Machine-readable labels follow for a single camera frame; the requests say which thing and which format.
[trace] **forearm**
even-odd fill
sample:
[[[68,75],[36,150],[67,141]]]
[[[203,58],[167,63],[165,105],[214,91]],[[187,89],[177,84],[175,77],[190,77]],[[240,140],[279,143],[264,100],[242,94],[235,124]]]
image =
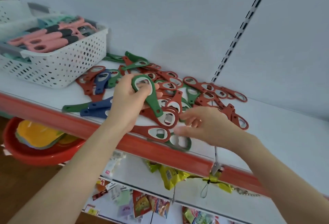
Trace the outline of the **forearm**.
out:
[[[97,178],[124,134],[121,128],[110,124],[104,122],[68,165],[19,210],[9,223],[75,223]]]
[[[254,136],[238,155],[248,164],[285,220],[290,223],[329,223],[329,201],[272,155]]]

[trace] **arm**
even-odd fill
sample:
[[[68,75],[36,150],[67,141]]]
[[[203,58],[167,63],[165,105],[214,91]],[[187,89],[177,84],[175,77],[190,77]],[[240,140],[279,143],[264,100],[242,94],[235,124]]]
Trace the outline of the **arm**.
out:
[[[93,187],[124,134],[129,132],[150,92],[131,87],[133,74],[115,87],[108,118],[43,188],[23,206],[8,224],[75,223]]]
[[[329,201],[272,155],[257,137],[241,130],[215,108],[191,108],[180,118],[187,126],[176,127],[177,135],[197,138],[239,155],[269,191],[288,224],[329,223]]]

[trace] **purple package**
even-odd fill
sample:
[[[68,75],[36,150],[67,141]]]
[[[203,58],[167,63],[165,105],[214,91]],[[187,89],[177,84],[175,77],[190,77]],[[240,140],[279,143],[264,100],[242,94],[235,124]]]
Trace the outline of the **purple package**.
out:
[[[134,214],[134,204],[133,199],[130,200],[129,204],[119,206],[118,217],[128,216]]]

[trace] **metal chain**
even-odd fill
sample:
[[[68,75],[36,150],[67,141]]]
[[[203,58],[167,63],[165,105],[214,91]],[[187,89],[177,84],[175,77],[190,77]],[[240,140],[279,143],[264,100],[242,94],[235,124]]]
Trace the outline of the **metal chain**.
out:
[[[247,196],[261,196],[260,194],[251,194],[251,193],[248,193],[247,190],[245,189],[241,189],[241,188],[233,188],[238,194],[240,195],[247,195]]]

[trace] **wooden floor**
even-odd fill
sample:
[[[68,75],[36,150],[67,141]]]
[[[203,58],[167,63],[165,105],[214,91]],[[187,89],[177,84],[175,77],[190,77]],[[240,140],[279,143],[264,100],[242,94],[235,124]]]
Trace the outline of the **wooden floor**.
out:
[[[8,119],[0,117],[1,144],[2,131]],[[0,222],[7,223],[10,218],[46,184],[61,166],[34,167],[5,156],[0,149]],[[77,224],[111,224],[112,222],[81,213]]]

